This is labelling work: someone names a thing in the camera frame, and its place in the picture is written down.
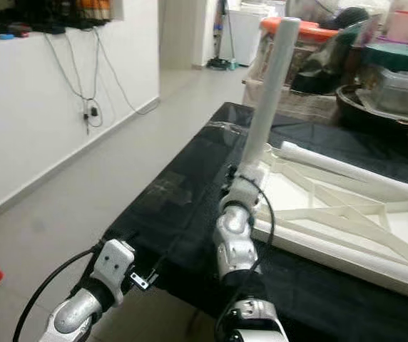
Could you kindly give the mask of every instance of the white appliance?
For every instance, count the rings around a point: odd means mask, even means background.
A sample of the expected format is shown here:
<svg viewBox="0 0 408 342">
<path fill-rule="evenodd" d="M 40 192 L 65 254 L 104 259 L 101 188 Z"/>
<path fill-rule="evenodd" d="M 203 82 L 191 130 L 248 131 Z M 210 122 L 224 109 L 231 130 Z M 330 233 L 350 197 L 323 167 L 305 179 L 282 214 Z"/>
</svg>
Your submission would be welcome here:
<svg viewBox="0 0 408 342">
<path fill-rule="evenodd" d="M 249 66 L 256 57 L 261 39 L 260 23 L 264 18 L 277 16 L 275 7 L 242 3 L 240 9 L 230 9 L 223 21 L 223 35 L 220 45 L 220 58 L 231 61 L 231 35 L 228 19 L 233 33 L 234 58 L 242 66 Z"/>
</svg>

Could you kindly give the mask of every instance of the electrical cord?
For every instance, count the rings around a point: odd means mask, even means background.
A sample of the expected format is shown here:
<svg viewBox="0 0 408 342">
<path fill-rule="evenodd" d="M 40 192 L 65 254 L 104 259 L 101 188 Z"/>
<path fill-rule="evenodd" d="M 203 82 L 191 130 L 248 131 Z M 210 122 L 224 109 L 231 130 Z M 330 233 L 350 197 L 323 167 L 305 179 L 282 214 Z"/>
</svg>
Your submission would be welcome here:
<svg viewBox="0 0 408 342">
<path fill-rule="evenodd" d="M 147 110 L 147 111 L 144 112 L 144 113 L 141 112 L 141 111 L 139 111 L 139 110 L 136 110 L 136 109 L 134 108 L 134 106 L 133 106 L 133 105 L 131 104 L 131 102 L 129 101 L 128 96 L 126 95 L 126 92 L 125 92 L 125 90 L 123 89 L 123 86 L 121 85 L 120 80 L 118 79 L 117 72 L 116 72 L 115 68 L 113 67 L 113 65 L 112 65 L 112 63 L 111 63 L 111 60 L 110 60 L 109 57 L 107 56 L 106 48 L 104 47 L 103 42 L 102 42 L 102 40 L 101 40 L 101 37 L 99 36 L 98 29 L 97 29 L 96 27 L 93 27 L 93 30 L 94 30 L 94 32 L 95 32 L 95 34 L 96 34 L 96 37 L 97 37 L 98 42 L 99 42 L 99 45 L 101 46 L 101 50 L 102 50 L 102 52 L 103 52 L 104 58 L 105 58 L 107 64 L 109 65 L 109 68 L 110 68 L 111 71 L 112 71 L 113 77 L 114 77 L 114 79 L 115 79 L 115 81 L 116 81 L 116 83 L 117 83 L 117 86 L 118 86 L 118 88 L 120 89 L 120 92 L 122 93 L 123 98 L 125 99 L 125 102 L 126 102 L 126 104 L 128 105 L 128 107 L 129 107 L 135 114 L 138 114 L 138 115 L 147 115 L 147 114 L 149 114 L 149 112 L 151 112 L 152 110 L 155 110 L 155 109 L 159 106 L 159 104 L 160 104 L 159 102 L 158 102 L 155 106 L 153 106 L 152 108 L 150 108 L 149 110 Z"/>
<path fill-rule="evenodd" d="M 103 119 L 103 111 L 101 109 L 101 106 L 99 105 L 99 102 L 96 100 L 96 95 L 97 95 L 97 81 L 98 81 L 98 69 L 99 69 L 99 48 L 100 44 L 98 43 L 98 40 L 96 39 L 96 48 L 95 48 L 95 69 L 94 69 L 94 74 L 93 74 L 93 93 L 90 98 L 87 98 L 83 96 L 83 87 L 82 87 L 82 81 L 81 77 L 78 73 L 77 69 L 77 63 L 76 63 L 76 55 L 74 53 L 74 49 L 71 43 L 71 40 L 69 39 L 67 34 L 64 34 L 66 42 L 69 47 L 69 51 L 71 52 L 71 60 L 73 64 L 73 69 L 74 73 L 76 74 L 77 77 L 77 84 L 78 84 L 78 91 L 73 87 L 71 80 L 69 77 L 66 75 L 66 72 L 61 65 L 60 59 L 58 58 L 58 54 L 56 53 L 55 48 L 53 47 L 53 44 L 49 38 L 49 36 L 45 33 L 44 36 L 46 37 L 47 43 L 50 45 L 51 50 L 53 52 L 53 56 L 60 68 L 61 73 L 63 74 L 63 77 L 65 78 L 66 82 L 68 83 L 69 88 L 71 89 L 72 93 L 79 97 L 82 100 L 82 106 L 83 106 L 83 113 L 84 113 L 84 120 L 86 121 L 87 125 L 90 125 L 93 128 L 99 128 L 104 124 L 104 119 Z M 100 122 L 99 124 L 95 125 L 90 121 L 90 116 L 88 115 L 88 104 L 89 103 L 95 103 L 96 107 L 98 108 L 98 113 L 99 113 L 99 119 Z"/>
<path fill-rule="evenodd" d="M 267 256 L 267 254 L 268 254 L 268 252 L 270 250 L 270 247 L 272 246 L 272 241 L 274 240 L 274 233 L 275 233 L 275 213 L 274 213 L 274 209 L 272 208 L 272 205 L 270 204 L 270 201 L 267 198 L 264 191 L 250 178 L 247 178 L 246 176 L 243 176 L 243 175 L 238 175 L 236 177 L 239 177 L 240 179 L 249 182 L 264 197 L 264 199 L 265 199 L 265 201 L 267 203 L 267 207 L 269 208 L 269 213 L 270 213 L 270 233 L 269 233 L 269 237 L 267 238 L 265 248 L 260 253 L 258 259 L 255 261 L 255 263 L 252 265 L 252 267 L 250 267 L 250 269 L 248 270 L 248 273 L 246 274 L 245 278 L 242 280 L 242 283 L 240 283 L 240 285 L 236 288 L 236 290 L 234 291 L 234 294 L 231 296 L 228 304 L 225 306 L 225 308 L 223 309 L 223 311 L 221 312 L 221 314 L 219 315 L 219 317 L 217 319 L 217 322 L 215 324 L 214 331 L 213 331 L 215 341 L 217 341 L 217 342 L 220 341 L 219 336 L 218 336 L 218 330 L 219 330 L 219 328 L 221 326 L 223 318 L 229 312 L 229 310 L 231 310 L 231 308 L 234 306 L 234 303 L 238 300 L 238 297 L 239 297 L 240 292 L 242 291 L 243 287 L 246 285 L 246 283 L 248 282 L 250 277 L 253 275 L 256 268 L 261 264 L 261 262 Z"/>
<path fill-rule="evenodd" d="M 92 254 L 96 252 L 100 248 L 99 244 L 94 245 L 90 249 L 87 249 L 84 252 L 81 252 L 72 258 L 70 258 L 68 261 L 60 265 L 59 268 L 57 268 L 55 271 L 53 271 L 46 280 L 37 288 L 37 290 L 34 292 L 33 296 L 30 298 L 28 301 L 27 305 L 25 306 L 24 311 L 21 313 L 19 321 L 17 322 L 16 330 L 14 332 L 14 337 L 12 338 L 13 342 L 19 342 L 20 338 L 20 333 L 22 328 L 24 327 L 26 318 L 28 317 L 28 314 L 33 308 L 34 303 L 36 303 L 36 300 L 39 298 L 41 293 L 44 291 L 44 289 L 55 279 L 56 276 L 58 276 L 64 269 L 66 269 L 69 265 L 74 263 L 75 261 L 85 257 L 86 255 Z"/>
</svg>

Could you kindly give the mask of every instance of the white plastic frame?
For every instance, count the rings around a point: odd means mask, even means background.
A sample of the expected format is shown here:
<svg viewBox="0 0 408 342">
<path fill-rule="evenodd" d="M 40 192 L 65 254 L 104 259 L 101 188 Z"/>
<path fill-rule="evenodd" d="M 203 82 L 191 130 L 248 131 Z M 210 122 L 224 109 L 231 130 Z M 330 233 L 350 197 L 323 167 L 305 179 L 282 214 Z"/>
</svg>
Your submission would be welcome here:
<svg viewBox="0 0 408 342">
<path fill-rule="evenodd" d="M 266 194 L 275 211 L 274 245 L 408 295 L 408 195 L 264 152 Z M 253 236 L 270 216 L 257 211 Z"/>
</svg>

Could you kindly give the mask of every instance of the baseboard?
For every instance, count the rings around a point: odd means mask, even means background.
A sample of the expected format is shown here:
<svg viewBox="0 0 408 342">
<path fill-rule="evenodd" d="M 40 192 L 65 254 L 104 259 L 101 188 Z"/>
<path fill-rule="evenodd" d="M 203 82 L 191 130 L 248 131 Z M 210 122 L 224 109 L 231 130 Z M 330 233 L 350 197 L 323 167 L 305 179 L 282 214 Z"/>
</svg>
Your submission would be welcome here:
<svg viewBox="0 0 408 342">
<path fill-rule="evenodd" d="M 142 106 L 141 108 L 137 109 L 137 111 L 139 113 L 146 113 L 149 110 L 152 110 L 156 106 L 158 106 L 159 103 L 160 98 L 156 97 L 147 104 L 145 104 L 144 106 Z M 110 137 L 112 134 L 117 132 L 126 123 L 135 120 L 136 117 L 137 117 L 136 113 L 132 112 L 131 114 L 122 118 L 117 123 L 104 130 L 101 134 L 97 135 L 96 137 L 88 141 L 84 146 L 74 150 L 72 153 L 58 161 L 55 165 L 52 165 L 50 168 L 46 169 L 44 172 L 33 178 L 32 181 L 20 186 L 20 188 L 6 196 L 4 199 L 0 201 L 0 215 L 3 214 L 9 208 L 13 207 L 16 203 L 20 202 L 23 198 L 31 194 L 34 190 L 38 189 L 40 186 L 42 186 L 42 184 L 50 180 L 53 176 L 62 171 L 72 162 L 82 157 L 85 153 L 87 153 L 89 150 L 97 146 L 99 143 L 102 143 L 106 138 Z"/>
</svg>

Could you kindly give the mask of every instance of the metal bracket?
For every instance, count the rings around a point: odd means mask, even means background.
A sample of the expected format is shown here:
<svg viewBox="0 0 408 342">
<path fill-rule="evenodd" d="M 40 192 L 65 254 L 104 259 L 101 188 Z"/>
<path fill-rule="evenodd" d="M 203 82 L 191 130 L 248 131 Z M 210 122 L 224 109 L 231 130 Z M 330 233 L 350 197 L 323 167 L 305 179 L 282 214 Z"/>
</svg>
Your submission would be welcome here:
<svg viewBox="0 0 408 342">
<path fill-rule="evenodd" d="M 144 278 L 133 272 L 130 275 L 130 278 L 132 283 L 136 285 L 140 290 L 147 291 L 148 288 L 152 286 L 155 280 L 158 278 L 158 275 L 154 273 L 145 280 Z"/>
</svg>

